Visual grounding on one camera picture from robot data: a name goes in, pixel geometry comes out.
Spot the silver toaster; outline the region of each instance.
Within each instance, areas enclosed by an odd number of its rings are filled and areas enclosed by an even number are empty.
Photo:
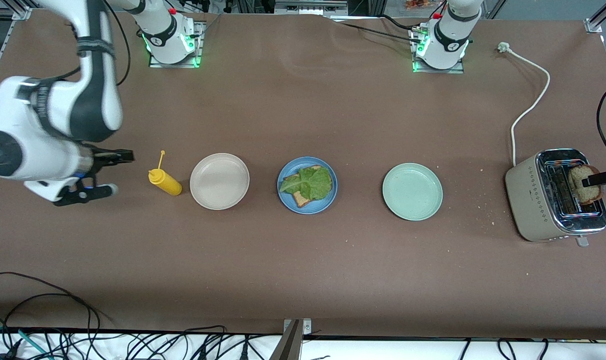
[[[507,171],[505,183],[518,232],[531,242],[576,237],[581,247],[585,235],[606,228],[605,203],[598,200],[581,205],[573,196],[569,170],[589,164],[573,148],[557,148],[537,153]]]

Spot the yellow bottle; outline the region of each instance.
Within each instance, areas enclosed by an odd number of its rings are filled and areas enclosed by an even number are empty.
[[[161,159],[158,161],[158,167],[150,170],[147,177],[149,178],[150,183],[163,189],[171,196],[177,196],[181,193],[182,186],[179,184],[179,182],[177,182],[177,180],[170,176],[170,174],[166,173],[164,170],[161,170],[163,155],[165,155],[165,151],[161,150]]]

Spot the mint green plate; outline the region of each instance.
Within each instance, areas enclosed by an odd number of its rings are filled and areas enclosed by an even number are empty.
[[[408,162],[387,173],[383,181],[383,198],[394,214],[406,220],[421,221],[440,208],[443,187],[431,170]]]

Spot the white power cord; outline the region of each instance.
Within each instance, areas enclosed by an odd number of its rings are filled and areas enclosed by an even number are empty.
[[[542,66],[534,63],[533,61],[529,61],[528,59],[525,59],[524,57],[515,53],[511,48],[509,48],[509,44],[506,42],[500,43],[498,46],[498,50],[500,53],[509,53],[509,54],[514,55],[515,57],[523,60],[524,62],[526,62],[532,66],[535,66],[536,68],[539,68],[540,70],[543,71],[543,73],[545,73],[545,75],[547,75],[547,84],[545,84],[545,88],[543,88],[543,91],[541,91],[541,94],[538,96],[536,101],[534,101],[534,104],[532,104],[529,107],[529,109],[525,110],[525,112],[520,114],[520,116],[516,119],[516,121],[514,121],[514,123],[511,125],[511,162],[514,166],[516,166],[517,165],[516,164],[516,137],[514,136],[514,129],[516,128],[516,125],[518,124],[520,119],[522,119],[524,116],[526,116],[530,111],[532,111],[536,107],[536,105],[538,105],[538,102],[541,100],[543,95],[545,95],[545,92],[547,92],[547,88],[549,88],[549,82],[552,80],[552,76],[549,75],[549,71],[542,68]]]

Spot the bread slice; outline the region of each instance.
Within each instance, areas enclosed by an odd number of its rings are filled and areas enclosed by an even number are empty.
[[[572,188],[572,193],[577,199],[579,199],[579,203],[581,203],[581,205],[592,204],[603,197],[602,186],[584,187],[582,184],[584,179],[598,173],[600,173],[600,171],[591,165],[582,165],[570,169],[570,187]]]
[[[320,169],[321,166],[320,165],[314,165],[314,166],[310,166],[312,169],[316,170],[316,169]],[[298,173],[295,173],[294,175],[290,175],[288,177],[285,178],[285,180],[292,180],[293,178],[298,178],[300,175],[298,175]],[[308,198],[304,198],[301,195],[300,191],[297,191],[295,193],[292,194],[292,196],[294,196],[294,200],[296,201],[296,205],[298,205],[299,208],[304,207],[305,205],[311,203],[312,201]]]

